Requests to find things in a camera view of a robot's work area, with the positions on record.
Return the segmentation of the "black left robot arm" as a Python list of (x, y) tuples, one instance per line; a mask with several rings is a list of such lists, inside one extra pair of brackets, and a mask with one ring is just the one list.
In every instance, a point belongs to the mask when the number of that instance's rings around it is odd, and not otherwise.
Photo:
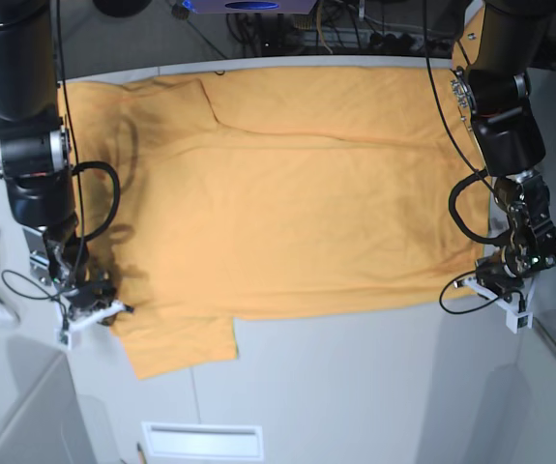
[(551, 1), (487, 1), (477, 58), (454, 71), (452, 87), (466, 110), (484, 167), (453, 188), (449, 207), (456, 224), (460, 193), (490, 180), (508, 230), (473, 241), (493, 246), (478, 260), (474, 278), (479, 295), (511, 301), (526, 279), (556, 266), (556, 226), (549, 213), (549, 188), (538, 171), (545, 157), (541, 131), (530, 104), (528, 67), (536, 56), (554, 12)]

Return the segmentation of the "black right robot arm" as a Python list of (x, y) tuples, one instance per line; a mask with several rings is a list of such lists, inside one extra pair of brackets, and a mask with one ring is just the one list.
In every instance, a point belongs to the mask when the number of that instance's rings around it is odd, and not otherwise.
[(70, 163), (73, 139), (58, 105), (58, 79), (47, 1), (0, 1), (0, 178), (14, 220), (38, 239), (33, 260), (70, 306), (65, 315), (102, 317), (116, 299), (108, 273), (89, 265), (91, 235), (78, 232), (74, 181), (102, 162)]

